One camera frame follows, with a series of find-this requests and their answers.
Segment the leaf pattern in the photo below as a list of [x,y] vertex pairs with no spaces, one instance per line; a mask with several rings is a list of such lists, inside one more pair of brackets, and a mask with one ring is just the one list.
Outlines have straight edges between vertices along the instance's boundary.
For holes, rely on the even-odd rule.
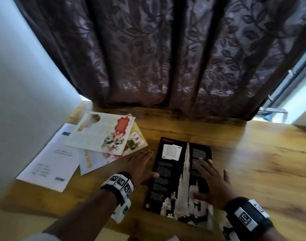
[[181,11],[173,0],[15,0],[64,76],[96,104],[248,119],[274,89],[268,82],[280,80],[271,76],[298,42],[306,0],[228,0],[215,13],[222,0],[183,1]]

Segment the paper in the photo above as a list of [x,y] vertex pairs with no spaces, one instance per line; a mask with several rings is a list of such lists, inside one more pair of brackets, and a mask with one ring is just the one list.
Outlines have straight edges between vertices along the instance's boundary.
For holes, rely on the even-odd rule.
[[63,145],[75,129],[66,123],[17,179],[62,192],[79,165],[79,149]]
[[180,158],[182,147],[177,145],[167,145],[163,146],[162,158],[167,160],[176,160]]
[[88,111],[66,145],[122,155],[134,120],[135,117]]
[[143,137],[139,127],[136,123],[133,123],[133,127],[131,129],[131,133],[129,138],[127,139],[126,146],[124,148],[122,155],[113,155],[102,153],[98,151],[92,150],[83,150],[80,151],[80,174],[84,175],[91,171],[94,171],[102,166],[105,166],[111,162],[116,161],[123,156],[129,155],[135,151],[138,151],[147,146],[147,142]]

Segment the wooden tabletop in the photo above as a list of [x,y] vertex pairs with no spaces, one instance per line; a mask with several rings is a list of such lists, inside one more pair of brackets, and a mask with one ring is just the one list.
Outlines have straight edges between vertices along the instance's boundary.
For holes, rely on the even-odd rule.
[[[269,122],[192,120],[179,113],[147,108],[101,109],[82,102],[67,123],[78,124],[88,110],[136,117],[136,123],[155,151],[147,167],[152,168],[161,137],[212,146],[215,166],[227,168],[242,196],[254,198],[270,215],[288,240],[306,240],[306,128]],[[84,176],[79,168],[63,193],[16,181],[0,203],[6,211],[60,217],[96,192],[112,174],[123,169],[125,158]],[[167,240],[177,235],[185,240],[222,240],[215,232],[180,223],[145,211],[147,186],[131,194],[132,206],[119,225],[106,227],[142,240]],[[216,221],[224,213],[216,211]]]

